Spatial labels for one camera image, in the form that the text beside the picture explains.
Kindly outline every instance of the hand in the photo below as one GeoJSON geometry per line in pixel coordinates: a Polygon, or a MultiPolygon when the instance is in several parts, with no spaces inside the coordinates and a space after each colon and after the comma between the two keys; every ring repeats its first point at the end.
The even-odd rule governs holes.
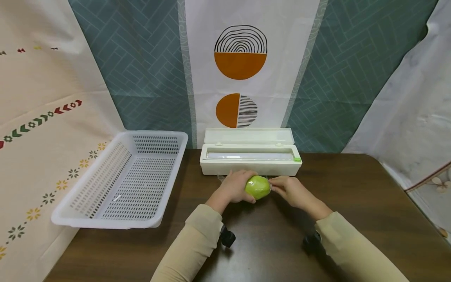
{"type": "Polygon", "coordinates": [[[254,175],[257,175],[255,171],[230,171],[221,186],[219,186],[205,204],[219,214],[222,214],[229,203],[238,203],[241,201],[255,203],[254,197],[244,190],[249,178],[254,175]]]}
{"type": "Polygon", "coordinates": [[[315,221],[326,218],[332,213],[325,203],[317,199],[295,177],[279,176],[271,178],[271,190],[278,193],[290,206],[307,212],[315,221]]]}

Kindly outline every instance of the person's left hand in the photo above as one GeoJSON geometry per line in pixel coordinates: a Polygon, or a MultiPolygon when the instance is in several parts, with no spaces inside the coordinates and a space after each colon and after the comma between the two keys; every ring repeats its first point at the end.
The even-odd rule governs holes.
{"type": "Polygon", "coordinates": [[[238,203],[241,201],[255,203],[254,197],[244,190],[249,178],[254,175],[257,175],[255,171],[230,171],[229,175],[224,179],[217,191],[229,199],[229,202],[231,203],[238,203]]]}
{"type": "Polygon", "coordinates": [[[249,178],[254,175],[257,175],[255,171],[230,171],[221,186],[219,186],[205,204],[216,210],[219,214],[222,214],[229,203],[238,203],[241,201],[255,203],[254,197],[244,190],[249,178]]]}

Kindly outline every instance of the herringbone pattern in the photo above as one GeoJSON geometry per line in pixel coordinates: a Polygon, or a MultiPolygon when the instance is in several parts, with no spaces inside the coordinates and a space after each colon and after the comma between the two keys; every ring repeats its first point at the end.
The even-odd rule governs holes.
{"type": "MultiPolygon", "coordinates": [[[[342,150],[437,0],[329,0],[287,126],[342,150]]],[[[176,0],[69,0],[127,129],[191,136],[176,0]]]]}
{"type": "Polygon", "coordinates": [[[69,3],[124,126],[191,134],[176,0],[69,3]]]}
{"type": "Polygon", "coordinates": [[[340,152],[437,1],[329,0],[288,127],[307,152],[340,152]]]}

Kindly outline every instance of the brown trim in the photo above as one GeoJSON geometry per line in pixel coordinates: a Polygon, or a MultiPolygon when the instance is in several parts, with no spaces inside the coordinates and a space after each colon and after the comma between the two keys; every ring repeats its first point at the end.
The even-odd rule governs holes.
{"type": "Polygon", "coordinates": [[[445,170],[447,170],[450,167],[451,167],[451,162],[448,162],[446,165],[442,166],[441,168],[439,168],[434,173],[430,174],[429,176],[427,176],[426,178],[424,178],[423,180],[421,180],[420,182],[418,182],[414,186],[406,189],[405,192],[408,193],[408,192],[411,192],[411,191],[419,188],[420,186],[422,186],[426,182],[429,182],[432,178],[436,177],[437,174],[440,174],[440,173],[444,172],[445,170]]]}

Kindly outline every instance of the person's right hand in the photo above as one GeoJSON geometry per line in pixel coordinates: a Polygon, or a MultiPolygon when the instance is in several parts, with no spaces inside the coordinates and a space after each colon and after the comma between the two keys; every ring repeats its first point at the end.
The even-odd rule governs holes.
{"type": "Polygon", "coordinates": [[[269,180],[271,190],[278,193],[290,206],[307,212],[315,221],[323,219],[332,213],[322,201],[302,185],[295,177],[279,176],[269,180]]]}

